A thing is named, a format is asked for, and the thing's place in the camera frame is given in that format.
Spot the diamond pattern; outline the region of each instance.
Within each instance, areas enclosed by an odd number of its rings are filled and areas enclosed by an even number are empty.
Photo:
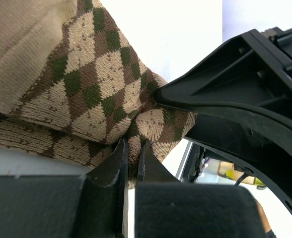
[[[69,125],[71,117],[64,82],[60,81],[27,103],[21,110],[21,118],[56,130]]]
[[[74,135],[92,141],[102,141],[106,136],[106,118],[101,104],[88,110],[72,123]]]
[[[105,54],[96,59],[96,73],[102,99],[114,95],[125,87],[120,52]]]
[[[69,28],[69,55],[66,72],[78,70],[95,59],[93,13],[79,17]]]
[[[66,6],[55,5],[52,20],[67,15]],[[16,19],[25,26],[19,15]],[[112,153],[111,144],[126,134],[134,186],[145,140],[162,161],[193,126],[195,115],[155,106],[153,93],[166,82],[139,60],[99,0],[78,0],[76,16],[65,17],[56,32],[62,32],[62,40],[61,34],[52,39],[60,43],[41,65],[38,79],[18,103],[8,102],[15,104],[12,112],[0,114],[0,146],[95,168]],[[47,32],[28,36],[42,44],[48,35],[54,37]],[[21,59],[24,52],[17,55],[21,64],[30,61]],[[17,71],[7,73],[25,73]],[[14,83],[4,84],[4,93]]]

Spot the beige knit fabric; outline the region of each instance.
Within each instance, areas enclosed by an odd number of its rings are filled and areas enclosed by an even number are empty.
[[[0,146],[95,168],[126,135],[133,186],[145,140],[163,161],[194,125],[164,84],[98,0],[0,0]]]

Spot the white surface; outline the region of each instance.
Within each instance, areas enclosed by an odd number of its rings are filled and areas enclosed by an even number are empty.
[[[292,0],[223,1],[224,41],[253,28],[264,31],[275,26],[282,30],[292,28]],[[255,186],[243,186],[262,204],[277,238],[292,238],[292,216],[280,200],[269,189],[259,191]]]
[[[223,40],[257,29],[292,28],[292,0],[224,0]]]

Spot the black plastic part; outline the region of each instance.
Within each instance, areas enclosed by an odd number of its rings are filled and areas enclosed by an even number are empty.
[[[242,187],[138,183],[135,238],[264,238],[252,195]]]
[[[199,115],[186,139],[211,150],[261,180],[292,214],[292,156],[241,125]]]
[[[140,182],[180,182],[156,158],[150,146],[150,141],[142,146],[137,180]]]
[[[155,101],[198,113],[186,137],[254,171],[292,213],[292,29],[270,33],[228,40]]]
[[[127,238],[127,169],[121,139],[86,176],[0,176],[0,238]]]

